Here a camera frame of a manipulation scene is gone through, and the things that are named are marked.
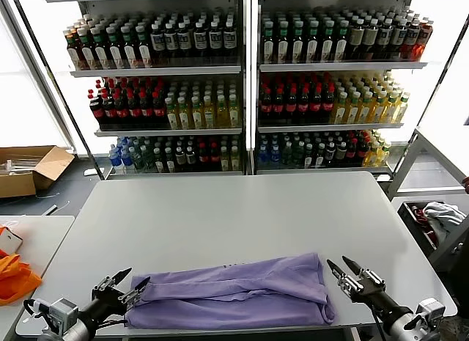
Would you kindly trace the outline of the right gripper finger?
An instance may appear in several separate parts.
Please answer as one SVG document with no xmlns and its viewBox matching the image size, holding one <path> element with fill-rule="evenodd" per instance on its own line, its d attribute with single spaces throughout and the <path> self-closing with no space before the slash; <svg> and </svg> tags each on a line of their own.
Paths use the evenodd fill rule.
<svg viewBox="0 0 469 341">
<path fill-rule="evenodd" d="M 326 260 L 331 273 L 336 277 L 338 286 L 344 291 L 344 293 L 349 293 L 351 291 L 351 284 L 348 281 L 347 275 L 343 270 L 340 269 L 340 267 L 337 266 L 333 261 L 327 259 Z"/>
<path fill-rule="evenodd" d="M 370 279 L 376 286 L 385 287 L 385 280 L 378 276 L 374 271 L 368 268 L 362 268 L 356 261 L 351 260 L 348 257 L 342 257 L 344 263 L 347 267 L 361 279 Z"/>
</svg>

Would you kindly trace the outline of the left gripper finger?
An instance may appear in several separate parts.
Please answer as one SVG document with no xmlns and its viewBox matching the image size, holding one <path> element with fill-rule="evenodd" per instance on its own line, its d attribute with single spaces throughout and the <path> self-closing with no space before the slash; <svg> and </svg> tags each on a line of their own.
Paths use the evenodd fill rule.
<svg viewBox="0 0 469 341">
<path fill-rule="evenodd" d="M 106 276 L 103 280 L 101 280 L 98 284 L 96 284 L 93 290 L 105 290 L 107 287 L 114 287 L 118 285 L 130 272 L 132 268 L 127 268 L 122 271 L 118 271 L 113 276 Z"/>
<path fill-rule="evenodd" d="M 125 306 L 133 306 L 135 303 L 137 303 L 141 298 L 141 294 L 144 292 L 150 279 L 150 276 L 146 277 L 141 282 L 139 282 L 133 290 L 130 290 L 129 292 L 121 295 L 118 298 L 121 304 L 124 304 Z"/>
</svg>

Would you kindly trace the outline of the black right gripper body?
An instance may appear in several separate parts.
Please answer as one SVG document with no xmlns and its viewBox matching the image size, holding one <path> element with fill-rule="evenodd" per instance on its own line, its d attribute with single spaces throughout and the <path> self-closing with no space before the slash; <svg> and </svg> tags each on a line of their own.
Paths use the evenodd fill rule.
<svg viewBox="0 0 469 341">
<path fill-rule="evenodd" d="M 376 285 L 371 279 L 358 281 L 361 289 L 349 289 L 349 296 L 352 302 L 365 304 L 373 311 L 380 321 L 383 322 L 383 329 L 390 331 L 392 325 L 403 315 L 412 314 L 408 307 L 399 306 L 386 292 L 385 287 Z"/>
</svg>

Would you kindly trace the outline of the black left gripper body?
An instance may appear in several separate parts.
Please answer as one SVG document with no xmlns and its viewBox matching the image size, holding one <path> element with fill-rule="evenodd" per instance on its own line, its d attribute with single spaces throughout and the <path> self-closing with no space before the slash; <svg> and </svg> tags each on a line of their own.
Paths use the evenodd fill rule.
<svg viewBox="0 0 469 341">
<path fill-rule="evenodd" d="M 88 329 L 99 329 L 111 315 L 123 316 L 126 313 L 127 307 L 120 298 L 123 295 L 114 287 L 94 288 L 91 302 L 78 312 L 78 319 Z"/>
</svg>

